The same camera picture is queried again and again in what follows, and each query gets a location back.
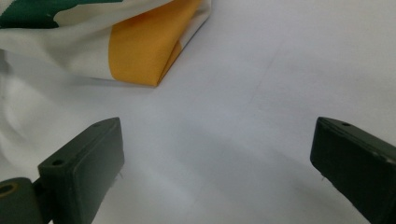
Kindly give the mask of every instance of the hole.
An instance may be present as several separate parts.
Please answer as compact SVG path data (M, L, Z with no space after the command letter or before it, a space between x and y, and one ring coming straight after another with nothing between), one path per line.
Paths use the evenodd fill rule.
M58 165L62 165L62 164L64 164L64 161L61 161L61 160L56 160L52 163L52 165L54 165L54 166L58 166Z
M8 194L14 192L15 189L17 188L17 186L18 186L17 183L9 183L9 184L1 186L0 187L0 198L5 197Z
M0 195L10 193L14 189L14 186L8 184L5 186L0 187Z

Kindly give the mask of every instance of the white tabletop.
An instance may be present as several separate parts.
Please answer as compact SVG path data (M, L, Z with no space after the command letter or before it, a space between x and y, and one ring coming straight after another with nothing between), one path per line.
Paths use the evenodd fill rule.
M120 117L126 163L94 224L364 224L309 161L319 116L396 145L394 1L215 0L157 88L4 53L0 177Z

